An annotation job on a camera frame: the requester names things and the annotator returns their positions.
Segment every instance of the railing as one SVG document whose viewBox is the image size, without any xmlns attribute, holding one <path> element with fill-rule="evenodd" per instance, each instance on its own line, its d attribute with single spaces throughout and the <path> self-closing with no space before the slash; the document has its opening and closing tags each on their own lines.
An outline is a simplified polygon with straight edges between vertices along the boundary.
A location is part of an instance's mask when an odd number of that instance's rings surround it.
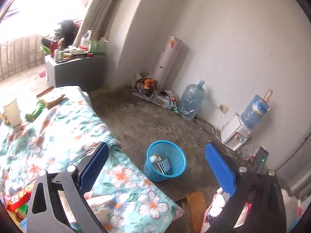
<svg viewBox="0 0 311 233">
<path fill-rule="evenodd" d="M 0 80 L 44 63 L 44 52 L 39 48 L 40 43 L 41 34 L 36 34 L 1 44 Z"/>
</svg>

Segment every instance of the floor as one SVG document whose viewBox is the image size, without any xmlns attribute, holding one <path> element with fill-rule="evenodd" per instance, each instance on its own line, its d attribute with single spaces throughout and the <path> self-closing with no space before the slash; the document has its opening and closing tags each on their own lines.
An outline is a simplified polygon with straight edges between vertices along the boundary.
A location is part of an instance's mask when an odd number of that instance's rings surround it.
<svg viewBox="0 0 311 233">
<path fill-rule="evenodd" d="M 21 104 L 29 97 L 34 97 L 47 87 L 46 78 L 38 75 L 43 70 L 44 65 L 39 65 L 0 81 L 0 98 L 14 92 Z M 166 109 L 134 96 L 127 87 L 110 92 L 97 90 L 91 92 L 90 97 L 97 115 L 109 126 L 121 142 L 122 150 L 140 170 L 143 170 L 146 150 L 154 141 L 169 140 L 184 151 L 187 158 L 185 172 L 180 177 L 156 183 L 167 196 L 175 200 L 201 191 L 206 203 L 211 203 L 219 185 L 205 160 L 205 145 L 213 142 L 228 155 L 215 136 L 208 134 L 193 121 L 171 115 Z M 200 120 L 198 123 L 212 133 L 208 123 Z M 236 165 L 247 164 L 237 153 L 231 154 L 238 158 L 233 158 Z"/>
</svg>

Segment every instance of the floral bedsheet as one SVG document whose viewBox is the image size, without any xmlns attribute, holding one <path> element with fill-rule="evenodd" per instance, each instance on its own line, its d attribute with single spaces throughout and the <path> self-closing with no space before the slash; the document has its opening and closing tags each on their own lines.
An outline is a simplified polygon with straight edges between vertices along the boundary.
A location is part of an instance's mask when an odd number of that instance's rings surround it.
<svg viewBox="0 0 311 233">
<path fill-rule="evenodd" d="M 109 158 L 85 194 L 86 199 L 100 196 L 106 201 L 96 208 L 106 211 L 101 223 L 110 233 L 164 232 L 182 209 L 122 153 L 120 142 L 93 111 L 85 92 L 79 87 L 57 90 L 65 98 L 44 109 L 33 123 L 23 122 L 16 128 L 0 123 L 1 197 L 25 188 L 41 169 L 53 173 L 78 164 L 105 142 Z"/>
</svg>

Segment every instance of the blue gripper pad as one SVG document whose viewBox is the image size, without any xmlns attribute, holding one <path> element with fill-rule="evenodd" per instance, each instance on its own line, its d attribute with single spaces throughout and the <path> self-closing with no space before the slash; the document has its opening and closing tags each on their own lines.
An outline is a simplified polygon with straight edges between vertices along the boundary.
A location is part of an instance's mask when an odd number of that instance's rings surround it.
<svg viewBox="0 0 311 233">
<path fill-rule="evenodd" d="M 80 174 L 80 185 L 79 185 L 79 194 L 83 195 L 86 192 L 89 192 L 99 173 L 101 172 L 104 164 L 106 163 L 109 156 L 109 147 L 106 143 L 100 143 L 96 151 L 89 156 L 85 156 L 85 162 L 81 160 L 78 165 L 81 165 L 84 168 L 84 171 Z"/>
<path fill-rule="evenodd" d="M 223 191 L 232 197 L 236 190 L 235 175 L 212 143 L 205 147 L 205 158 Z"/>
</svg>

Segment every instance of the electrical outlet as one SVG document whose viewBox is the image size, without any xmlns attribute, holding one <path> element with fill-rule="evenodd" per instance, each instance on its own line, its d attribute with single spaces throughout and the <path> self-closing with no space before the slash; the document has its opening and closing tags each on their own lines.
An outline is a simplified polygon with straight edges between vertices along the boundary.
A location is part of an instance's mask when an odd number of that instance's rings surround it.
<svg viewBox="0 0 311 233">
<path fill-rule="evenodd" d="M 224 104 L 219 104 L 216 106 L 216 108 L 219 109 L 224 114 L 226 114 L 229 110 L 229 107 L 227 105 L 224 105 Z"/>
</svg>

